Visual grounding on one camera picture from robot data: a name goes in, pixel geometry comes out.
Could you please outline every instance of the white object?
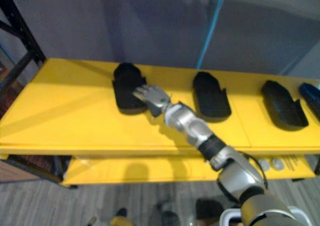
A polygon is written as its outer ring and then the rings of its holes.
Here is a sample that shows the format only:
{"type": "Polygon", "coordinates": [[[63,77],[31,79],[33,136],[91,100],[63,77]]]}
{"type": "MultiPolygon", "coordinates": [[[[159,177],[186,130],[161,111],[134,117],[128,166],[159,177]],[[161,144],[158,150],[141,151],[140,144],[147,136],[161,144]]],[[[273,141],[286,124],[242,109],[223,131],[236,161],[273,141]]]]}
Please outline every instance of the white object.
{"type": "MultiPolygon", "coordinates": [[[[301,222],[305,226],[313,226],[307,214],[303,212],[300,208],[295,206],[289,206],[288,209],[291,211],[296,220],[301,222]]],[[[231,219],[240,219],[241,210],[240,208],[230,208],[225,211],[220,216],[219,226],[229,226],[231,219]]]]}

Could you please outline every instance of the blue pole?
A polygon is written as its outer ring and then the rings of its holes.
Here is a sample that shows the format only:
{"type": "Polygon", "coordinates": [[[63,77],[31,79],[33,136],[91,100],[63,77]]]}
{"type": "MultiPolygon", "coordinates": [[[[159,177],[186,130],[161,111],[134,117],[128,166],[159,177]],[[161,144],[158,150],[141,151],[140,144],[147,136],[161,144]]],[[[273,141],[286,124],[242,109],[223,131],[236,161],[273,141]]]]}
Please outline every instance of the blue pole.
{"type": "Polygon", "coordinates": [[[208,34],[207,34],[207,36],[206,36],[206,39],[205,39],[203,48],[202,48],[202,50],[201,50],[199,59],[198,59],[198,61],[197,61],[197,63],[196,63],[196,69],[197,69],[197,70],[199,70],[199,69],[201,68],[202,63],[203,63],[203,61],[204,61],[204,57],[205,57],[205,55],[206,55],[206,52],[207,52],[207,49],[208,49],[210,40],[211,40],[211,38],[212,38],[214,29],[215,29],[215,27],[216,27],[217,20],[218,20],[218,16],[219,16],[219,12],[220,12],[220,9],[221,9],[223,3],[224,3],[224,0],[218,0],[218,3],[217,3],[217,5],[216,5],[216,9],[215,9],[214,12],[213,12],[212,20],[211,20],[211,24],[210,24],[210,28],[209,28],[208,34]]]}

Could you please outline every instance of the gray wall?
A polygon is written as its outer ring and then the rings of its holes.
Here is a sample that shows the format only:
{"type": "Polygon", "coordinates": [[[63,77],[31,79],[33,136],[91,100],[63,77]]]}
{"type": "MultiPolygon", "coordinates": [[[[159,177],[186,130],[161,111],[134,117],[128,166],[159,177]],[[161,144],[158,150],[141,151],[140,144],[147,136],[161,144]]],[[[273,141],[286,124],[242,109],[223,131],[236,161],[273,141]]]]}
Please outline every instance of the gray wall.
{"type": "MultiPolygon", "coordinates": [[[[196,65],[214,5],[212,0],[15,1],[48,58],[187,68],[196,65]]],[[[290,74],[319,39],[320,0],[225,0],[203,68],[290,74]]],[[[0,43],[14,60],[23,55],[3,32],[0,43]]],[[[310,61],[320,62],[319,47],[310,61]]],[[[320,78],[318,70],[308,71],[305,77],[320,78]]]]}

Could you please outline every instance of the yellow shelf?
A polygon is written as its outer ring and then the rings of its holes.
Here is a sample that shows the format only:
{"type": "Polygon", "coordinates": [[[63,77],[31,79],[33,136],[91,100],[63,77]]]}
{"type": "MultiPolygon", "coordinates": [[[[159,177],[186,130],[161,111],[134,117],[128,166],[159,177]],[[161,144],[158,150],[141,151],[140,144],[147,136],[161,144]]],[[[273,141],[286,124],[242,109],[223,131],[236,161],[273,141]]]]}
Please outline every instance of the yellow shelf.
{"type": "MultiPolygon", "coordinates": [[[[312,178],[315,176],[303,156],[290,158],[284,170],[266,171],[267,179],[312,178]]],[[[215,181],[218,173],[201,158],[138,157],[138,158],[73,158],[63,185],[215,181]]]]}
{"type": "MultiPolygon", "coordinates": [[[[118,63],[48,59],[0,121],[2,154],[199,156],[182,135],[149,112],[123,115],[112,87],[118,63]]],[[[195,108],[195,69],[137,65],[149,84],[166,90],[174,103],[195,108]]],[[[228,145],[250,154],[320,153],[320,122],[301,104],[309,126],[299,131],[275,127],[262,105],[261,87],[276,80],[301,98],[298,86],[320,80],[206,70],[227,89],[231,116],[209,127],[228,145]]]]}

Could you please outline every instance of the cable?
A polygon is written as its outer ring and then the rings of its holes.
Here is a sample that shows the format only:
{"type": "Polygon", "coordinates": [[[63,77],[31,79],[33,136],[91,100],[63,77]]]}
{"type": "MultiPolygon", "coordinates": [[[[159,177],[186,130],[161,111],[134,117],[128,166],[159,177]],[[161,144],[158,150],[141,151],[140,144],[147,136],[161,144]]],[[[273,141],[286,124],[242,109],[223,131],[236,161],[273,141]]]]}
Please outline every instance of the cable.
{"type": "Polygon", "coordinates": [[[250,154],[247,154],[247,153],[245,153],[245,152],[240,152],[240,153],[242,153],[242,154],[243,154],[245,157],[247,157],[248,159],[252,159],[252,160],[258,165],[258,167],[259,167],[259,169],[261,170],[262,175],[263,175],[263,183],[264,183],[264,186],[265,186],[266,189],[268,189],[268,187],[269,187],[269,185],[268,185],[268,180],[267,180],[266,174],[265,174],[265,172],[264,172],[261,164],[259,163],[259,161],[258,161],[255,157],[253,157],[252,155],[250,155],[250,154]]]}
{"type": "Polygon", "coordinates": [[[199,59],[198,59],[198,61],[196,63],[196,66],[195,66],[195,68],[197,70],[199,70],[201,68],[202,63],[204,61],[204,57],[205,57],[205,54],[207,52],[210,40],[211,40],[213,32],[214,32],[214,29],[216,27],[218,16],[219,16],[219,12],[220,12],[220,9],[221,9],[223,3],[224,3],[224,0],[218,0],[218,3],[216,5],[216,9],[215,9],[215,11],[213,13],[213,16],[212,16],[212,20],[211,20],[211,24],[210,24],[210,28],[209,28],[208,34],[206,36],[206,39],[205,39],[203,48],[201,50],[199,59]]]}

